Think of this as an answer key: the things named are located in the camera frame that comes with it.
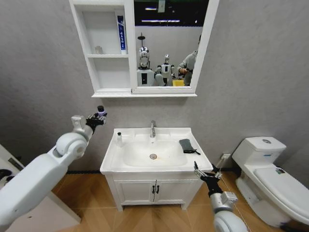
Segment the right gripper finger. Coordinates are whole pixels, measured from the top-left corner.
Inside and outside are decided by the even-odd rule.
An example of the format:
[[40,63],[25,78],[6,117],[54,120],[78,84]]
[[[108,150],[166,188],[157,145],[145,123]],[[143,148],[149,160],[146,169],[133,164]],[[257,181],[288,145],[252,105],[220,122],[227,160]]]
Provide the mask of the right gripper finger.
[[202,178],[205,177],[206,174],[202,172],[199,168],[197,163],[194,161],[194,173],[196,174],[197,177]]
[[212,164],[212,167],[213,167],[212,171],[214,172],[214,177],[216,179],[221,179],[221,177],[222,177],[221,169],[217,168],[214,164]]

